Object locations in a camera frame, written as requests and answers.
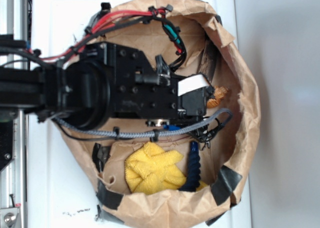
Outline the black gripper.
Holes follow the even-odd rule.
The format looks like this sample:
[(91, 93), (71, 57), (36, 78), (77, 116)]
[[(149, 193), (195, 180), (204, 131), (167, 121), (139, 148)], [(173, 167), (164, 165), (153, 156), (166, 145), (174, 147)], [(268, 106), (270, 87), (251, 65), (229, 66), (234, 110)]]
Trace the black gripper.
[(201, 117), (206, 114), (207, 102), (214, 97), (215, 88), (204, 74), (188, 76), (177, 83), (180, 118)]

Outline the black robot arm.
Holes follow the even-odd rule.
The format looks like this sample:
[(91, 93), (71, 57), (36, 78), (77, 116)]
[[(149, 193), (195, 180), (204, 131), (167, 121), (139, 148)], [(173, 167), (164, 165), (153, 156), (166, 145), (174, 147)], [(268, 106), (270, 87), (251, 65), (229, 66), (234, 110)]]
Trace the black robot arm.
[(26, 52), (27, 42), (0, 38), (1, 55), (19, 55), (38, 64), (33, 70), (0, 69), (0, 120), (19, 111), (39, 122), (61, 119), (79, 130), (95, 130), (109, 119), (141, 119), (148, 126), (186, 126), (204, 119), (215, 89), (204, 74), (181, 76), (145, 54), (110, 42), (86, 45), (67, 68)]

